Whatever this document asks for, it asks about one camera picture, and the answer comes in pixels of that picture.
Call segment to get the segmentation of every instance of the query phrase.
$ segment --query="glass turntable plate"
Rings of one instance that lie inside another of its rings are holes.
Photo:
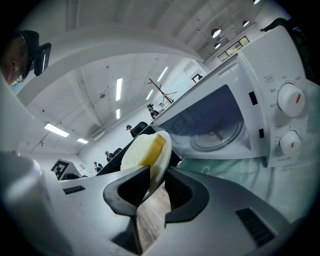
[[[216,151],[237,139],[243,129],[243,121],[226,125],[222,120],[220,126],[212,129],[211,132],[190,137],[190,145],[200,152]]]

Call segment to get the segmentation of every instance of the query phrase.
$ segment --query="microwave control panel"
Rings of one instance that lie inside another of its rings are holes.
[[[278,26],[238,53],[262,103],[268,136],[268,167],[297,161],[307,130],[304,68],[286,29]]]

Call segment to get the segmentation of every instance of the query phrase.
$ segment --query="bread slice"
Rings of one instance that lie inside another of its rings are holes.
[[[157,161],[166,140],[159,134],[141,134],[125,152],[120,170],[136,166],[152,167]]]

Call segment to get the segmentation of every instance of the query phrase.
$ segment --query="white microwave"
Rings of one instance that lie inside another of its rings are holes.
[[[278,26],[204,77],[152,127],[170,134],[182,158],[292,164],[306,134],[310,83],[289,33]]]

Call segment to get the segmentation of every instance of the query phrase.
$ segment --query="white knob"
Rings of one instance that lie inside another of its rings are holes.
[[[294,130],[290,130],[280,138],[280,148],[285,155],[291,155],[300,148],[300,139]]]
[[[298,116],[305,107],[305,95],[292,83],[283,85],[278,94],[278,106],[289,117]]]

